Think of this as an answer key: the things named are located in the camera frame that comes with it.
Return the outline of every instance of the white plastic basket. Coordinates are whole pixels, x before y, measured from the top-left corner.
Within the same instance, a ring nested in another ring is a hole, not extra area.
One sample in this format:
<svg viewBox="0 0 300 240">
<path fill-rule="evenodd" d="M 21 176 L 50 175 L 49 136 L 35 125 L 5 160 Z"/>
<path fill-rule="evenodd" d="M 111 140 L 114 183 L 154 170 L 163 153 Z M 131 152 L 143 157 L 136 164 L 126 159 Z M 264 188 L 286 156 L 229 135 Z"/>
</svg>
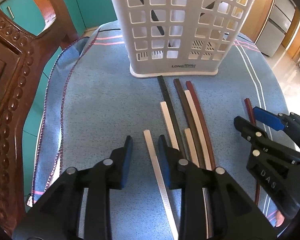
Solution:
<svg viewBox="0 0 300 240">
<path fill-rule="evenodd" d="M 112 0 L 131 74 L 217 74 L 253 1 Z"/>
</svg>

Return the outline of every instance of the wooden chair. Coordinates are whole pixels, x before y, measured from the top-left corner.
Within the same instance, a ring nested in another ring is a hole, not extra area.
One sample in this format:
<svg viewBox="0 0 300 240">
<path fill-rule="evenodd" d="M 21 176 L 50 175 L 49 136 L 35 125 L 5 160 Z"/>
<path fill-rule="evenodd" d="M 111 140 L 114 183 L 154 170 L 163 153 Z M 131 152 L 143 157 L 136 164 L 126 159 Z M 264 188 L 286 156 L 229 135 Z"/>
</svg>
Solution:
<svg viewBox="0 0 300 240">
<path fill-rule="evenodd" d="M 63 0 L 34 0 L 45 20 L 35 36 L 0 10 L 0 226 L 11 235 L 26 214 L 22 131 L 44 66 L 79 38 Z"/>
</svg>

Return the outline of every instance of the metal screw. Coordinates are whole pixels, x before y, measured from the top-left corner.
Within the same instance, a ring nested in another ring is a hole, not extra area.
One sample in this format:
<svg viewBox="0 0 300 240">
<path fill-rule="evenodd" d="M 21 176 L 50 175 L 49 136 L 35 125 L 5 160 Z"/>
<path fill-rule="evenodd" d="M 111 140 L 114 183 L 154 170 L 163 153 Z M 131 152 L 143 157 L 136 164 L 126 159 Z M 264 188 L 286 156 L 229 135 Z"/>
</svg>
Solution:
<svg viewBox="0 0 300 240">
<path fill-rule="evenodd" d="M 253 156 L 258 157 L 260 155 L 260 152 L 258 150 L 253 150 L 252 154 Z"/>
<path fill-rule="evenodd" d="M 179 161 L 178 161 L 178 163 L 180 164 L 180 165 L 182 165 L 182 166 L 186 166 L 186 165 L 188 165 L 188 161 L 186 160 L 186 159 L 180 159 Z"/>
<path fill-rule="evenodd" d="M 220 175 L 224 174 L 225 172 L 226 172 L 225 169 L 222 168 L 222 167 L 217 167 L 216 168 L 216 173 L 218 173 Z"/>
<path fill-rule="evenodd" d="M 103 160 L 103 164 L 105 166 L 110 166 L 112 163 L 113 163 L 113 160 L 111 160 L 111 159 L 105 159 L 105 160 Z"/>
<path fill-rule="evenodd" d="M 75 167 L 69 167 L 69 168 L 66 170 L 66 172 L 67 172 L 69 175 L 74 174 L 75 171 L 76 171 Z"/>
</svg>

